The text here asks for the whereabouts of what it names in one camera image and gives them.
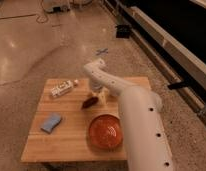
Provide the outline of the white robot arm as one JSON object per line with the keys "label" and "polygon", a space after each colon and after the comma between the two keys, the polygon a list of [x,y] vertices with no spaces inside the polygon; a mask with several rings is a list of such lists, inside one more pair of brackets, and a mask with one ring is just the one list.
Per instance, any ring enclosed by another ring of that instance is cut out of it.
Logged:
{"label": "white robot arm", "polygon": [[161,97],[143,86],[104,71],[97,59],[84,65],[93,91],[107,88],[118,97],[124,146],[130,171],[175,171],[173,156],[160,116]]}

